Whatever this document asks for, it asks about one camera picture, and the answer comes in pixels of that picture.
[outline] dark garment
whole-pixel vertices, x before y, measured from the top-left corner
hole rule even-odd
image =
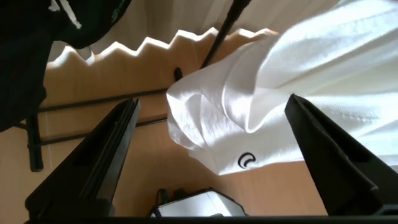
[[[50,0],[0,0],[0,131],[35,113],[45,98],[44,72],[52,42],[81,49],[100,40],[131,0],[68,0],[82,27]]]

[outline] brown floor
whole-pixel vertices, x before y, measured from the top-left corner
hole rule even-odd
[[[252,39],[232,35],[216,60]],[[185,37],[169,49],[154,45],[138,57],[116,50],[108,57],[96,57],[87,65],[75,54],[58,68],[49,66],[45,76],[48,97],[42,106],[59,105],[105,96],[167,88],[172,71],[181,66],[184,74],[199,68],[213,35],[199,42]],[[140,120],[165,116],[164,95],[141,98]],[[91,130],[116,103],[39,114],[40,135],[50,139]],[[26,148],[25,131],[11,128],[0,133],[0,223],[27,220],[25,198],[48,176],[81,140],[42,148],[44,170],[32,173]],[[183,187],[187,191],[213,187],[241,203],[250,215],[326,214],[322,201],[303,162],[274,164],[238,174],[216,176],[187,150],[169,138],[165,123],[136,128],[114,196],[117,216],[143,216],[150,210],[159,188],[169,192]]]

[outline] white cloth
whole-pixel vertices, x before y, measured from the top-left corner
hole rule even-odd
[[[219,175],[303,160],[284,114],[295,93],[398,164],[397,21],[396,1],[352,1],[241,47],[170,87],[170,137]]]

